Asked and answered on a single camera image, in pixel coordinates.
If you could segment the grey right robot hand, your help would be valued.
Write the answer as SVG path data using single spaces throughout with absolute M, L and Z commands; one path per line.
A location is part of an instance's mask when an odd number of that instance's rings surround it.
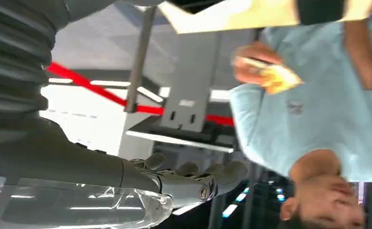
M 128 161 L 70 142 L 58 124 L 41 117 L 0 119 L 0 177 L 5 186 L 138 189 L 170 196 L 176 207 L 204 202 L 236 188 L 247 173 L 240 161 L 197 177 L 158 172 L 146 161 Z

